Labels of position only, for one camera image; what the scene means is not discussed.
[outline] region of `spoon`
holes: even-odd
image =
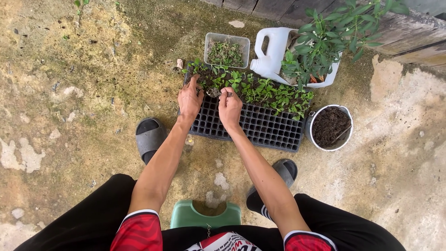
[[[218,96],[220,96],[222,93],[215,87],[209,87],[206,91],[206,93],[209,95],[209,97],[211,98],[216,98]],[[232,92],[228,92],[227,93],[228,97],[232,97]]]

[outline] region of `hand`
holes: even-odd
[[[178,93],[178,104],[180,105],[180,116],[187,121],[192,122],[197,117],[203,103],[204,91],[201,86],[197,85],[199,74],[195,74],[190,79],[190,82],[183,86]]]
[[[219,102],[220,121],[226,131],[231,134],[232,131],[240,128],[240,112],[243,104],[232,87],[225,87],[221,92]],[[228,92],[232,92],[232,97],[227,96]]]

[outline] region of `forearm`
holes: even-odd
[[[166,140],[141,172],[132,193],[129,213],[140,209],[160,211],[180,161],[192,121],[178,116]]]
[[[291,230],[310,230],[280,175],[252,145],[240,127],[228,131],[269,214],[284,237]]]

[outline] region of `red sleeve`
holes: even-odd
[[[285,236],[285,251],[336,251],[327,237],[308,231],[291,231]]]
[[[110,251],[140,250],[163,250],[160,219],[150,209],[127,215],[110,247]]]

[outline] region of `black pants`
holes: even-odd
[[[134,185],[135,181],[128,175],[113,175],[104,185],[15,251],[110,250],[115,233],[127,215]],[[330,238],[339,251],[405,250],[387,230],[371,221],[306,194],[296,194],[294,198],[310,229]],[[261,210],[259,207],[249,208],[258,213]],[[228,231],[242,235],[263,251],[283,250],[283,240],[277,228],[223,226],[212,229],[211,235]],[[164,250],[183,251],[206,239],[207,229],[181,227],[162,231],[162,236]]]

